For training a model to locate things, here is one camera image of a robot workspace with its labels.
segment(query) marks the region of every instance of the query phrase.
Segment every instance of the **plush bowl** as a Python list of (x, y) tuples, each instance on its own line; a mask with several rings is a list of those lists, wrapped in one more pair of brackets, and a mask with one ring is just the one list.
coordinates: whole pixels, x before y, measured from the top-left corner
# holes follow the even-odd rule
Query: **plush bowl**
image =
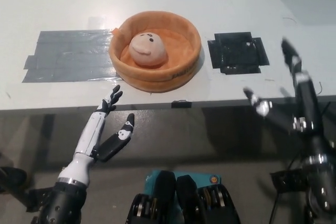
[[(161, 66), (138, 66), (128, 46), (140, 33), (155, 33), (163, 40), (168, 60)], [(187, 19), (169, 12), (149, 11), (128, 18), (113, 30), (109, 54), (116, 72), (129, 85), (146, 92), (167, 92), (186, 84), (196, 73), (201, 38)]]

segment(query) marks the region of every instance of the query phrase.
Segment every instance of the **black tape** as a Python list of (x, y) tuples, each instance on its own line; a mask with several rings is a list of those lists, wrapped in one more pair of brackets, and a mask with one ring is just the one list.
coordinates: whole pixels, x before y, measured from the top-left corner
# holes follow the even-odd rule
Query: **black tape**
[(186, 100), (179, 100), (172, 102), (172, 109), (190, 109), (191, 106), (192, 103)]
[(262, 43), (250, 32), (215, 34), (208, 41), (212, 66), (224, 74), (261, 73), (259, 66), (269, 65)]

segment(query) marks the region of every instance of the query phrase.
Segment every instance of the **plush ball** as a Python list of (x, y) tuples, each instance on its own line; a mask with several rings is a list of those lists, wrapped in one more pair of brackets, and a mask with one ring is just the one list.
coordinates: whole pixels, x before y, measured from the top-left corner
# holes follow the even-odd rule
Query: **plush ball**
[(136, 35), (131, 40), (129, 52), (135, 63), (141, 66), (160, 65), (167, 59), (162, 39), (154, 33)]

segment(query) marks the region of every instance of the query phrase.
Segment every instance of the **white robotic hand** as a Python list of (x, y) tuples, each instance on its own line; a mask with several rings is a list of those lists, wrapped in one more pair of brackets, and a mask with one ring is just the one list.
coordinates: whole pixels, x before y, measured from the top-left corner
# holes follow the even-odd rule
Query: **white robotic hand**
[(121, 130), (100, 146), (105, 118), (113, 110), (122, 96), (120, 86), (116, 86), (91, 114), (78, 141), (72, 162), (59, 174), (58, 181), (88, 187), (89, 168), (97, 160), (106, 162), (131, 139), (134, 128), (134, 114), (130, 114)]
[(81, 208), (90, 184), (89, 169), (95, 161), (106, 162), (130, 141), (134, 128), (134, 114), (118, 133), (99, 145), (106, 116), (115, 110), (115, 103), (122, 96), (116, 86), (91, 114), (78, 141), (71, 163), (59, 174), (57, 182), (46, 198), (37, 224), (80, 223)]

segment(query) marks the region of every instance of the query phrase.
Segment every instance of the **robotic arm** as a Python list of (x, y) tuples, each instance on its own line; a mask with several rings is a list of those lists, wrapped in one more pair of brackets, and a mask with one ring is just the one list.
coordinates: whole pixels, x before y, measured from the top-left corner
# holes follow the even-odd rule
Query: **robotic arm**
[(123, 149), (131, 139), (134, 114), (130, 114), (123, 127), (100, 145), (105, 119), (115, 110), (115, 103), (122, 96), (116, 86), (91, 114), (78, 141), (70, 164), (58, 176), (57, 182), (46, 198), (35, 224), (80, 223), (80, 211), (86, 200), (89, 187), (89, 169), (96, 162), (107, 162)]
[(297, 111), (294, 118), (277, 110), (272, 102), (255, 96), (251, 90), (244, 89), (244, 92), (260, 116), (289, 133), (297, 133), (302, 140), (302, 168), (272, 174), (273, 184), (278, 192), (307, 193), (306, 223), (316, 223), (318, 220), (335, 221), (336, 151), (324, 136), (317, 95), (310, 76), (302, 70), (301, 58), (285, 39), (281, 46), (295, 89)]

